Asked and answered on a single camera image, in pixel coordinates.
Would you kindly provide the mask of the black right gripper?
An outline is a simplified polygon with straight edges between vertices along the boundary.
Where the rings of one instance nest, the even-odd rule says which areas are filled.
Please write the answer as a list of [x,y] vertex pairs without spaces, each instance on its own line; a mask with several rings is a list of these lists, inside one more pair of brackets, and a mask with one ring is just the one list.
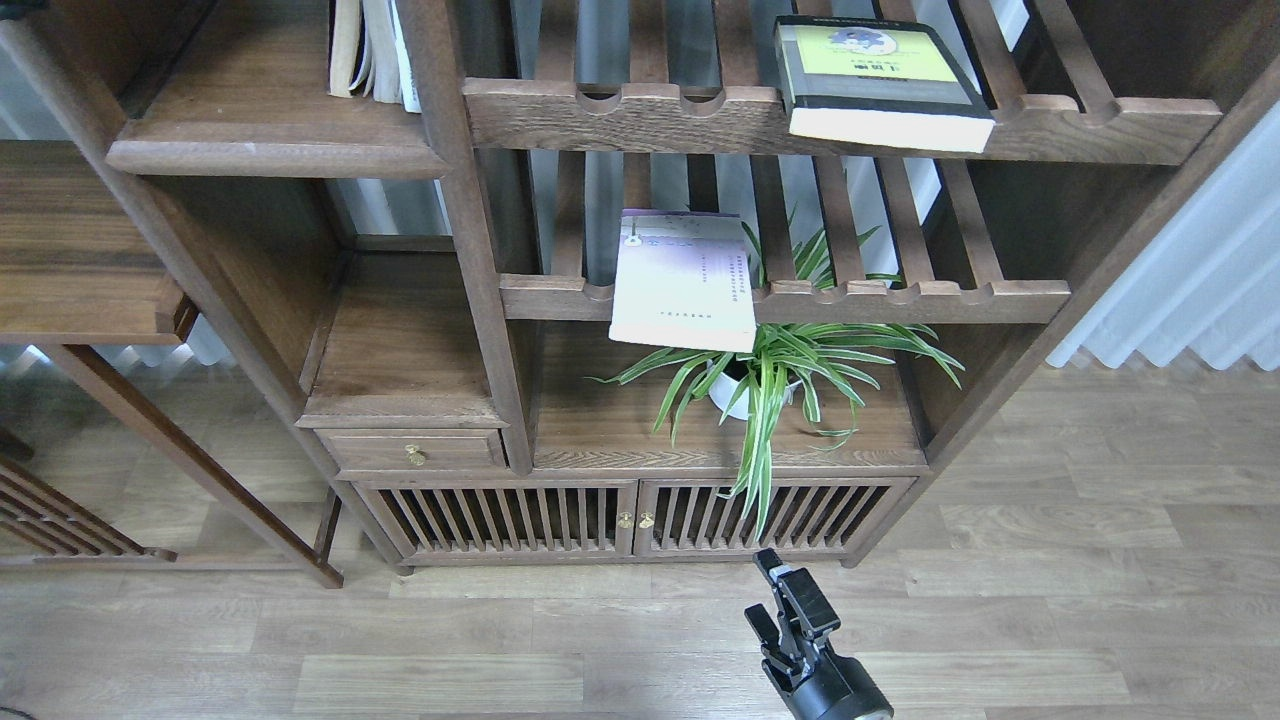
[[[855,659],[824,650],[840,619],[805,568],[791,568],[773,550],[753,560],[768,580],[778,611],[763,603],[744,611],[760,642],[762,669],[795,719],[892,719],[893,706]],[[822,651],[813,673],[794,679],[788,651]]]

